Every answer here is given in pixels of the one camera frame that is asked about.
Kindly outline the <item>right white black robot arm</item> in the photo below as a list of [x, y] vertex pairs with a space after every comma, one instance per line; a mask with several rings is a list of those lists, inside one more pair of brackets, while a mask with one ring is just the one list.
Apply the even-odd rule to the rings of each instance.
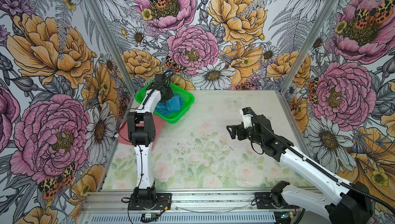
[[367, 224], [373, 216], [368, 189], [352, 184], [311, 160], [288, 139], [277, 136], [259, 123], [228, 125], [232, 139], [249, 140], [260, 145], [264, 154], [300, 174], [320, 192], [303, 190], [281, 181], [271, 189], [275, 207], [293, 205], [320, 215], [333, 224]]

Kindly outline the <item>blue t shirt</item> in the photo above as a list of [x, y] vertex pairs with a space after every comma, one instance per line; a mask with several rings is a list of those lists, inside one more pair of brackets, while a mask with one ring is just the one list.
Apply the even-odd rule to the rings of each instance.
[[167, 100], [165, 103], [159, 102], [155, 108], [155, 112], [160, 115], [167, 117], [172, 113], [181, 110], [184, 105], [183, 98], [179, 94], [175, 94], [171, 99]]

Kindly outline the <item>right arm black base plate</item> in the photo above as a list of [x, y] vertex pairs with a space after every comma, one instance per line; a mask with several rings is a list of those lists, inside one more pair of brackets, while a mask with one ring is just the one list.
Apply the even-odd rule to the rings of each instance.
[[299, 209], [298, 206], [287, 204], [280, 194], [271, 192], [256, 192], [251, 204], [257, 209]]

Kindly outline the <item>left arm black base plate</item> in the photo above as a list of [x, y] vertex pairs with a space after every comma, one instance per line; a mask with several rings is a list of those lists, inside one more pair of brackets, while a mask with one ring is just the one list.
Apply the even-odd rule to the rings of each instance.
[[171, 193], [157, 193], [151, 200], [142, 199], [139, 197], [132, 197], [128, 201], [129, 211], [162, 211], [167, 207], [171, 208], [172, 194]]

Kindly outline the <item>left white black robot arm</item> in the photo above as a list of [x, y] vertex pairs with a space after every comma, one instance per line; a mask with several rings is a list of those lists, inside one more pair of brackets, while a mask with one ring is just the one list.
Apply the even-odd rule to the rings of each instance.
[[156, 139], [153, 115], [159, 103], [165, 103], [173, 97], [170, 87], [172, 77], [172, 73], [156, 75], [154, 81], [147, 86], [139, 107], [127, 115], [128, 141], [134, 146], [137, 158], [137, 183], [133, 191], [133, 202], [149, 210], [157, 202], [151, 162], [151, 150]]

